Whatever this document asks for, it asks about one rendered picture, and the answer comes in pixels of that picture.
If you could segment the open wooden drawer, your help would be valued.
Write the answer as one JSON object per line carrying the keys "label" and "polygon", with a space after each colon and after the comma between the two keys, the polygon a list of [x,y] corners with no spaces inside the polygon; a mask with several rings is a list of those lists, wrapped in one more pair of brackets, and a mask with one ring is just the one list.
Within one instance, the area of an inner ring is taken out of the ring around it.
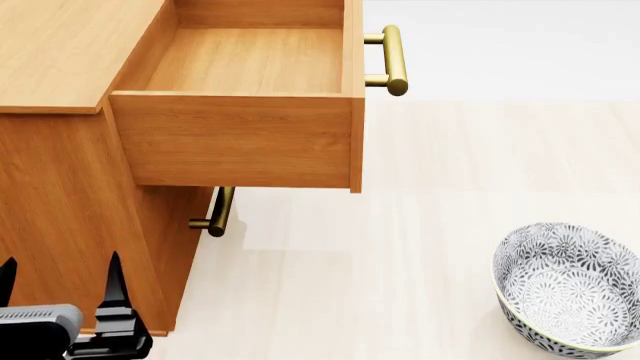
{"label": "open wooden drawer", "polygon": [[362,0],[163,0],[109,96],[140,185],[362,189]]}

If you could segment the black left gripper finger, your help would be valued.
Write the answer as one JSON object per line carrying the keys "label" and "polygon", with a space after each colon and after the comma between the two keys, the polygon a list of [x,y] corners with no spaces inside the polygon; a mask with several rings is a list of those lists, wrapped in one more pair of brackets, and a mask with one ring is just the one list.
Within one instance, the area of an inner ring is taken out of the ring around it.
{"label": "black left gripper finger", "polygon": [[9,257],[0,266],[0,307],[7,307],[15,284],[18,263],[13,257]]}
{"label": "black left gripper finger", "polygon": [[104,299],[98,308],[131,308],[121,260],[116,251],[109,263]]}

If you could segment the wooden cabinet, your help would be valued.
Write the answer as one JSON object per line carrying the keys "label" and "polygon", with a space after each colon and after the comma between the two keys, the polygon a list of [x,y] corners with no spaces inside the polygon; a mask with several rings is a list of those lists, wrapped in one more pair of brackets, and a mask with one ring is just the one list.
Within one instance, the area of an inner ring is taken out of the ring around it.
{"label": "wooden cabinet", "polygon": [[171,0],[0,0],[0,264],[10,305],[76,305],[84,332],[118,255],[153,335],[172,332],[210,188],[138,185],[109,101],[142,88],[176,29]]}

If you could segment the black white patterned bowl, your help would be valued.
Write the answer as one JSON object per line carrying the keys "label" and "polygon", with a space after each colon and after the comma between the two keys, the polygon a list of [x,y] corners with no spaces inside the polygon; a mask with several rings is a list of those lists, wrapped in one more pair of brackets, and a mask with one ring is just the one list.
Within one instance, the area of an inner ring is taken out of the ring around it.
{"label": "black white patterned bowl", "polygon": [[491,259],[501,311],[556,356],[601,359],[640,346],[640,256],[567,223],[512,230]]}

